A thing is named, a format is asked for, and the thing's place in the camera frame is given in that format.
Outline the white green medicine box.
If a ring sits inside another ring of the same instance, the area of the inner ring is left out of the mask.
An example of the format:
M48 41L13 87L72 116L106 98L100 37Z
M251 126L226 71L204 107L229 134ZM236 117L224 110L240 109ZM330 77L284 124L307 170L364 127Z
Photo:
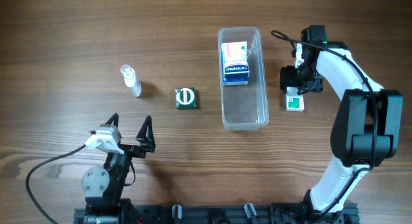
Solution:
M286 111L302 112L304 111L304 98L303 95L297 94L298 89L295 87L286 88Z

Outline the blue lozenge box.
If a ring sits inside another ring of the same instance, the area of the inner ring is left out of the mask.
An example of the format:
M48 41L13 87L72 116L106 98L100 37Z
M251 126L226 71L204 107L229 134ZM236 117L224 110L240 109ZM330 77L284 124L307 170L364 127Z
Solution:
M247 55L230 57L221 50L221 81L224 86L248 84L249 75Z

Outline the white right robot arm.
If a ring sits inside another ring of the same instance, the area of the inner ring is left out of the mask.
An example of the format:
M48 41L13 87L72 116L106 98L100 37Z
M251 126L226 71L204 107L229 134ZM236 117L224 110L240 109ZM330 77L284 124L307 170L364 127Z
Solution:
M328 41L326 28L311 25L300 40L273 30L274 37L292 45L293 66L281 68L280 88L292 99L320 93L328 81L341 104L333 123L332 159L320 181L304 197L304 220L315 223L339 213L360 179L395 155L398 147L403 97L384 89L355 63L347 45Z

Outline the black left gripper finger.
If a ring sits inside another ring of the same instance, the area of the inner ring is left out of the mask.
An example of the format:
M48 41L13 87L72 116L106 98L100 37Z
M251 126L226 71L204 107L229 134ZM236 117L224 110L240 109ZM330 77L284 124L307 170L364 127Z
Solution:
M118 127L118 122L119 122L119 114L114 113L109 120L105 123L105 125L114 125Z
M152 117L150 115L146 116L135 139L140 143L140 147L142 147L144 151L155 152L156 144L153 134Z

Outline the white Hansaplast plaster box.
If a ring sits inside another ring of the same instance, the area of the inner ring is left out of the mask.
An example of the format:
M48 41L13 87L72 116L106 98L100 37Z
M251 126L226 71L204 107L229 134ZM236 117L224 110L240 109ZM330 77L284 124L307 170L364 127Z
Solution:
M222 43L221 57L225 78L249 76L247 41Z

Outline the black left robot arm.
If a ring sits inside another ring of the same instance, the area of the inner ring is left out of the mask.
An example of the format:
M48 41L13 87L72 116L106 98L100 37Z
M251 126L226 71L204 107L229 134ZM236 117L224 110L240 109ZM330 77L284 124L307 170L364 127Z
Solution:
M144 159L155 152L155 138L151 116L146 116L136 135L138 145L123 144L118 130L118 114L91 132L85 143L88 149L98 149L107 154L102 167L93 167L82 178L86 208L76 210L74 223L143 223L142 216L129 198L122 199L122 191L132 185L126 183L127 174L134 172L133 158Z

